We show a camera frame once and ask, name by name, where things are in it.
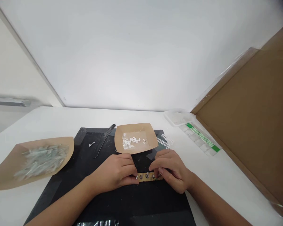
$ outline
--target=black cutting mat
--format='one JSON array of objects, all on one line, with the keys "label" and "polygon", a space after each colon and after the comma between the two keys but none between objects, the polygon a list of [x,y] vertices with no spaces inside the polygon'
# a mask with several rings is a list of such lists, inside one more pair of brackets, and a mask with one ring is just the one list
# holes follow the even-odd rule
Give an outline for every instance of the black cutting mat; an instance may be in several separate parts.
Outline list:
[{"label": "black cutting mat", "polygon": [[[96,144],[106,129],[81,128],[75,137],[71,160],[52,176],[27,222],[58,200],[87,175],[97,169],[115,151],[115,129],[107,137],[96,159]],[[152,162],[146,156],[152,150],[132,155],[139,173],[148,172]],[[78,217],[78,222],[116,220],[119,225],[195,225],[185,194],[175,192],[164,180],[123,186],[96,196]]]}]

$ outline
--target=metal pushpin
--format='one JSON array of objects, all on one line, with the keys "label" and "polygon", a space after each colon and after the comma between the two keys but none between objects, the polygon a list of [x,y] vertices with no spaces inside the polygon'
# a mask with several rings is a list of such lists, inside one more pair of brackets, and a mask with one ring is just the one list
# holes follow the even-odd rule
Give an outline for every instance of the metal pushpin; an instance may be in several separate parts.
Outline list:
[{"label": "metal pushpin", "polygon": [[92,144],[89,144],[89,146],[91,146],[91,145],[93,145],[93,144],[95,144],[95,141],[94,141]]}]

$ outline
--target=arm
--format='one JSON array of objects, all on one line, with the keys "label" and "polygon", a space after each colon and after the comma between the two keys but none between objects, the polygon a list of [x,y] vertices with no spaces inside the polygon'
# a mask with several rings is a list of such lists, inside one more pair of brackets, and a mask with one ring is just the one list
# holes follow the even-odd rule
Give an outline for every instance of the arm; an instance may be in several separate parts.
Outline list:
[{"label": "arm", "polygon": [[26,226],[71,226],[88,203],[98,194],[124,185],[139,184],[137,170],[128,153],[111,155],[92,174],[51,204]]},{"label": "arm", "polygon": [[149,170],[154,170],[155,177],[158,177],[159,172],[176,192],[182,194],[188,190],[210,225],[251,225],[199,177],[188,170],[174,150],[159,151]]}]

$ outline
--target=right hand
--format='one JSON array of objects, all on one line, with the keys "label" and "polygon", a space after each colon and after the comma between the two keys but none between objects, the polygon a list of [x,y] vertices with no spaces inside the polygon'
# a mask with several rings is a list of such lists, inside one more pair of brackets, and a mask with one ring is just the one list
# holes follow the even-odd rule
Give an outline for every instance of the right hand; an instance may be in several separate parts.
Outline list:
[{"label": "right hand", "polygon": [[182,194],[187,189],[192,189],[194,176],[182,162],[174,150],[161,150],[156,153],[155,160],[151,163],[149,170],[154,170],[155,177],[158,172],[164,180],[178,193]]}]

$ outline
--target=green tape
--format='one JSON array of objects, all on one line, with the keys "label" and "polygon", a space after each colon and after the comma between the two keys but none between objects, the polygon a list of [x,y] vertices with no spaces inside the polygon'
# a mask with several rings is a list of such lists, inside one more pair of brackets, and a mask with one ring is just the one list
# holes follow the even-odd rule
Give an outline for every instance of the green tape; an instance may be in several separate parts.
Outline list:
[{"label": "green tape", "polygon": [[216,145],[212,146],[212,149],[213,149],[215,152],[220,151],[220,149],[219,149]]},{"label": "green tape", "polygon": [[198,131],[194,126],[191,124],[187,123],[187,127],[189,127],[197,136],[200,137],[208,146],[210,146],[215,152],[220,151],[220,149],[213,143],[211,142],[205,135],[203,135],[201,132]]}]

